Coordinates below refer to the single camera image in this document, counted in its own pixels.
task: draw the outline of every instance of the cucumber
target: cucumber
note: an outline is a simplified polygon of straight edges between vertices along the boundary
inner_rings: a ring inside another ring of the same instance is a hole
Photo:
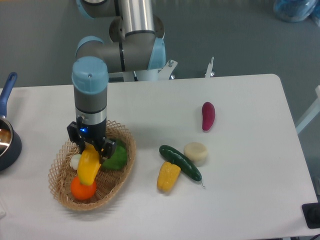
[[[201,173],[192,161],[172,146],[162,145],[159,148],[160,154],[171,164],[175,164],[181,168],[188,177],[200,182],[202,180]]]

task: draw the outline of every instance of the frying pan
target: frying pan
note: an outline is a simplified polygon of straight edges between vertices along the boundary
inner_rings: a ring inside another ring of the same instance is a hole
[[[17,73],[11,72],[0,95],[0,171],[11,166],[19,157],[22,143],[7,117],[7,102],[17,80]]]

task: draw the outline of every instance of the woven basket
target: woven basket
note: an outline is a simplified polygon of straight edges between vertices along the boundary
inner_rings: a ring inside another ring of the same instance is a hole
[[[108,138],[120,139],[127,151],[127,163],[122,170],[99,170],[95,177],[97,189],[93,197],[79,201],[71,194],[71,181],[77,175],[70,167],[71,157],[79,153],[79,148],[69,140],[62,146],[49,171],[49,188],[54,198],[63,206],[77,211],[87,211],[101,207],[110,201],[121,188],[129,173],[136,156],[136,141],[124,126],[115,121],[107,121]]]

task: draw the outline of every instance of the orange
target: orange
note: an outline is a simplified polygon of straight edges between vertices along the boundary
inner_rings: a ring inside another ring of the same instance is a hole
[[[87,200],[95,195],[97,190],[96,180],[90,186],[80,183],[79,177],[76,176],[71,182],[71,193],[78,200]]]

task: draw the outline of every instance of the sweet potato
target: sweet potato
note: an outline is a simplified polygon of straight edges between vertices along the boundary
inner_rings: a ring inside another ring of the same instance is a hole
[[[202,130],[209,131],[214,124],[216,110],[211,102],[205,102],[202,106]]]

